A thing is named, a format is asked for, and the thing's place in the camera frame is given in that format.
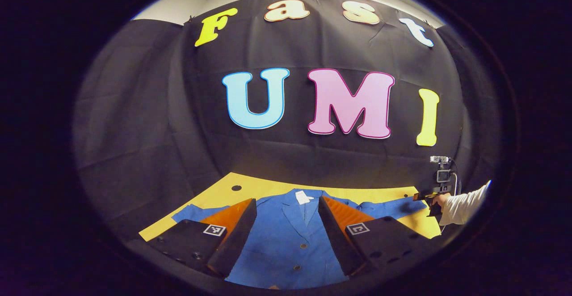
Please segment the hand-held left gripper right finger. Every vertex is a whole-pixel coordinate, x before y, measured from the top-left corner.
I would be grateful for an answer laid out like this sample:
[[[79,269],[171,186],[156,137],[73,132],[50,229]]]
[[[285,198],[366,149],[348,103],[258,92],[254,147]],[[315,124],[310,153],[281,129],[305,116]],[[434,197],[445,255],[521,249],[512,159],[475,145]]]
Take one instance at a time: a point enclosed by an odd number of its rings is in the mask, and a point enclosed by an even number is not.
[[[429,239],[394,217],[374,218],[333,198],[321,196],[318,211],[346,276],[397,276],[441,247],[439,236]]]

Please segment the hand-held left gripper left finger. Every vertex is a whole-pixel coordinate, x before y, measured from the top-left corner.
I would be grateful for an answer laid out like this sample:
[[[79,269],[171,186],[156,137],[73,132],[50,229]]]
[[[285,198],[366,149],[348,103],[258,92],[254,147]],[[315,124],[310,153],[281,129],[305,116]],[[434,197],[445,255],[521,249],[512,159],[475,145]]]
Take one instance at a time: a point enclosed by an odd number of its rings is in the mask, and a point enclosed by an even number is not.
[[[184,219],[151,239],[150,246],[190,269],[224,279],[239,258],[256,216],[256,199],[247,199],[199,221]]]

